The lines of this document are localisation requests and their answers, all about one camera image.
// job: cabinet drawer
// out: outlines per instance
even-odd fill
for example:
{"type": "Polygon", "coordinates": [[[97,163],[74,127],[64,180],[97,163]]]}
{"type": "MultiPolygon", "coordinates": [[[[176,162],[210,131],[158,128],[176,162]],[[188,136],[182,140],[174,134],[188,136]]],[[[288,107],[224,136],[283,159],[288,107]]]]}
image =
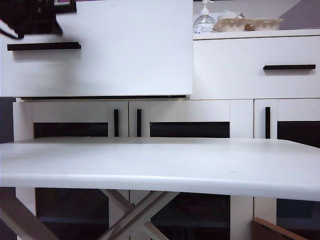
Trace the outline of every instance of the cabinet drawer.
{"type": "Polygon", "coordinates": [[[195,40],[191,99],[319,98],[317,69],[264,70],[317,68],[319,42],[320,36],[195,40]]]}
{"type": "Polygon", "coordinates": [[[1,37],[2,96],[192,93],[192,0],[76,4],[77,14],[57,15],[63,36],[1,37]],[[7,44],[55,42],[78,42],[81,49],[7,50],[7,44]]]}

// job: black handle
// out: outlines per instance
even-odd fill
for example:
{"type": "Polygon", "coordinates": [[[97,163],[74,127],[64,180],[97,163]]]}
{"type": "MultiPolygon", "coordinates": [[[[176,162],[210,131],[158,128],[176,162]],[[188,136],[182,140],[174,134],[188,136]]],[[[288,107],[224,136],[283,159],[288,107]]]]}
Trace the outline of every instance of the black handle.
{"type": "Polygon", "coordinates": [[[270,132],[271,132],[271,107],[265,107],[265,138],[270,139],[270,132]]]}
{"type": "Polygon", "coordinates": [[[141,137],[141,109],[136,110],[136,136],[141,137]]]}
{"type": "Polygon", "coordinates": [[[81,49],[77,41],[8,44],[8,51],[81,49]]]}
{"type": "Polygon", "coordinates": [[[315,64],[298,65],[265,65],[263,70],[312,70],[316,69],[315,64]]]}
{"type": "Polygon", "coordinates": [[[114,136],[119,137],[119,110],[113,110],[114,136]]]}

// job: pump bottle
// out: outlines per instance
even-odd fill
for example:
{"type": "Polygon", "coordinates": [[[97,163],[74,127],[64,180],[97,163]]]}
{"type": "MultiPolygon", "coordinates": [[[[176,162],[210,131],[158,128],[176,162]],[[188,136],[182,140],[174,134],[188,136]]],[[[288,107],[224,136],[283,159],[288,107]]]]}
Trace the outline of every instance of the pump bottle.
{"type": "Polygon", "coordinates": [[[213,3],[210,0],[202,0],[203,9],[201,10],[201,16],[198,17],[193,25],[193,33],[201,34],[205,32],[212,32],[216,21],[209,16],[209,9],[207,8],[208,2],[213,3]]]}

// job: white furniture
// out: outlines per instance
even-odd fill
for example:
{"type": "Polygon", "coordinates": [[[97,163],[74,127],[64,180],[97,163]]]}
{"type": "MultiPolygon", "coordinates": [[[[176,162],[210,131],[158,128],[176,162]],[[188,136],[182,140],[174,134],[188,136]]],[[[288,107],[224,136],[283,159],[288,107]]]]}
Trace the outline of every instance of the white furniture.
{"type": "Polygon", "coordinates": [[[192,0],[80,1],[76,6],[77,14],[57,15],[63,36],[1,37],[1,96],[192,93],[192,0]],[[81,49],[7,50],[7,44],[55,42],[78,42],[81,49]]]}
{"type": "MultiPolygon", "coordinates": [[[[231,138],[253,137],[253,100],[78,100],[78,101],[27,101],[13,104],[15,141],[34,138],[34,124],[41,123],[107,123],[108,139],[117,140],[114,135],[114,110],[118,110],[119,136],[137,139],[137,110],[141,110],[141,136],[150,137],[150,124],[154,123],[226,123],[231,138]]],[[[190,135],[192,126],[185,126],[190,135]]],[[[18,187],[18,197],[25,203],[26,191],[18,187]]],[[[137,204],[148,191],[123,190],[121,193],[132,204],[137,204]]],[[[34,196],[29,190],[29,197],[34,196]]],[[[30,209],[35,208],[32,200],[30,209]]],[[[253,215],[252,196],[230,196],[230,234],[232,240],[250,237],[250,222],[253,215]]],[[[109,201],[109,221],[114,224],[124,211],[109,201]]],[[[131,235],[132,239],[150,238],[144,233],[131,235]]]]}
{"type": "Polygon", "coordinates": [[[255,36],[244,32],[242,38],[240,33],[227,33],[227,39],[212,34],[210,39],[195,40],[190,99],[319,98],[319,30],[285,33],[279,36],[281,31],[271,31],[268,36],[265,31],[255,36]],[[298,69],[264,70],[274,65],[298,69]],[[315,65],[316,69],[297,65],[315,65]]]}
{"type": "Polygon", "coordinates": [[[286,140],[49,137],[0,147],[3,187],[320,200],[320,149],[286,140]]]}

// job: glass cabinet door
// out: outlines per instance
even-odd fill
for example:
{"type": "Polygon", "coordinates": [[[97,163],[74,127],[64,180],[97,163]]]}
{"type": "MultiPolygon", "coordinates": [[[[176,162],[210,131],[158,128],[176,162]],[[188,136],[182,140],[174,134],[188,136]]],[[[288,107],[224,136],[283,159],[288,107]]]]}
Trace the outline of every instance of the glass cabinet door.
{"type": "MultiPolygon", "coordinates": [[[[252,138],[253,101],[130,101],[129,124],[131,138],[252,138]]],[[[146,194],[130,191],[131,202],[146,194]]],[[[247,240],[252,216],[252,197],[181,192],[151,222],[170,240],[247,240]]]]}
{"type": "MultiPolygon", "coordinates": [[[[320,148],[320,99],[256,100],[254,105],[257,121],[256,137],[263,138],[265,135],[266,107],[270,107],[271,138],[320,148]]],[[[289,199],[260,200],[273,203],[269,210],[273,212],[277,225],[309,240],[320,239],[320,202],[289,199]]]]}

